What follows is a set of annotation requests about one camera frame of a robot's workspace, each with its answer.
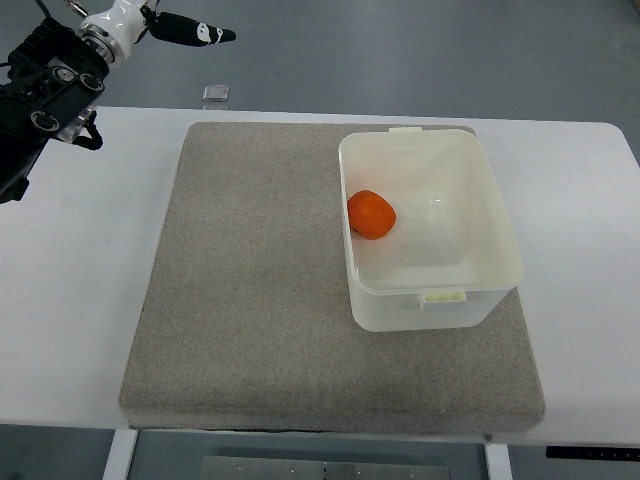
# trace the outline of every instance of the gray mat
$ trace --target gray mat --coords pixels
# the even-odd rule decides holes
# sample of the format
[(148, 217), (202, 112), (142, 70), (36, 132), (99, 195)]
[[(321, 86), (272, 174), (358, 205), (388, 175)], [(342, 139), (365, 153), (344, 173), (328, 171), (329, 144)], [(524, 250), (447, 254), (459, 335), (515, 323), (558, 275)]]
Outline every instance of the gray mat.
[(485, 434), (541, 421), (517, 290), (473, 328), (353, 320), (338, 145), (385, 129), (191, 127), (120, 395), (132, 427)]

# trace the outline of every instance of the small metal object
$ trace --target small metal object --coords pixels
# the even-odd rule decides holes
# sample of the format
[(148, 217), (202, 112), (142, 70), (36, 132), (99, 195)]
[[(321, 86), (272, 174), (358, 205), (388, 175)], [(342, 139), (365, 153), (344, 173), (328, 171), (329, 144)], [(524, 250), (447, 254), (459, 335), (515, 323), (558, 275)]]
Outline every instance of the small metal object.
[(226, 102), (229, 97), (228, 85), (209, 85), (202, 94), (203, 102)]
[(82, 18), (87, 18), (89, 16), (89, 11), (78, 2), (74, 2), (73, 0), (65, 0), (65, 3), (71, 10), (80, 15)]
[(104, 90), (104, 84), (98, 80), (93, 75), (89, 75), (88, 73), (83, 73), (80, 75), (80, 82), (87, 87), (89, 90), (93, 90), (94, 92), (101, 92)]
[(31, 113), (31, 123), (34, 127), (45, 132), (55, 132), (60, 128), (58, 120), (42, 110)]
[(53, 69), (53, 76), (63, 83), (68, 83), (76, 77), (76, 74), (66, 67), (56, 67)]
[(91, 114), (95, 108), (92, 105), (89, 105), (82, 112), (80, 112), (69, 124), (67, 124), (60, 133), (58, 133), (58, 139), (62, 140), (65, 143), (73, 143), (80, 131), (84, 128), (85, 124), (91, 117)]

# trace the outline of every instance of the black strip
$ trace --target black strip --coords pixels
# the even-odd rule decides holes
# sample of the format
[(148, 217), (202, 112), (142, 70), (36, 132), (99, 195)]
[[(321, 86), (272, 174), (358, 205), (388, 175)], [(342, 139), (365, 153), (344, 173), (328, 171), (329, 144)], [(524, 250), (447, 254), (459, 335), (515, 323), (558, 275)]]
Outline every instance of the black strip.
[(547, 458), (640, 462), (640, 448), (547, 447)]

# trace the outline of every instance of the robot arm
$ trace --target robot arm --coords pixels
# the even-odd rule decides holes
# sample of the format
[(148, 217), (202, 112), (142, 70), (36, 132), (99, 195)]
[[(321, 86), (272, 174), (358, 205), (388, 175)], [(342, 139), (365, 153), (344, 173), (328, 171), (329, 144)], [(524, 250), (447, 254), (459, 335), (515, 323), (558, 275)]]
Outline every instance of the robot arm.
[[(96, 15), (65, 1), (83, 17), (79, 35), (43, 9), (44, 21), (9, 54), (10, 83), (0, 85), (0, 203), (22, 198), (27, 176), (49, 140), (90, 150), (102, 146), (94, 102), (110, 70), (129, 58), (146, 31), (189, 46), (235, 39), (231, 30), (156, 13), (159, 0), (116, 0)], [(83, 130), (88, 137), (80, 135)]]

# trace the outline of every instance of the gray floor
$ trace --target gray floor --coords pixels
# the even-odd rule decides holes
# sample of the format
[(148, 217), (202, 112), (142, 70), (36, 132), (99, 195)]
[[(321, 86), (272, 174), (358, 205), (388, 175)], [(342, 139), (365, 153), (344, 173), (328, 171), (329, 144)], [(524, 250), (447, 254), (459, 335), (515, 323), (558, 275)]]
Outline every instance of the gray floor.
[[(59, 21), (78, 25), (62, 0), (46, 3)], [(84, 4), (102, 11), (111, 1)], [(175, 0), (161, 7), (232, 28), (238, 39), (188, 49), (147, 36), (107, 78), (101, 104), (202, 108), (206, 85), (227, 84), (232, 110), (608, 122), (640, 159), (640, 14), (631, 0)], [(35, 2), (0, 3), (0, 61), (41, 18)], [(98, 441), (94, 431), (36, 431), (0, 427), (0, 480), (80, 478), (65, 469), (104, 465), (105, 432)], [(88, 463), (78, 460), (80, 446)], [(550, 473), (569, 464), (547, 461), (539, 449), (511, 455), (516, 480), (587, 478), (572, 468)], [(591, 479), (627, 478), (618, 465), (585, 468)]]

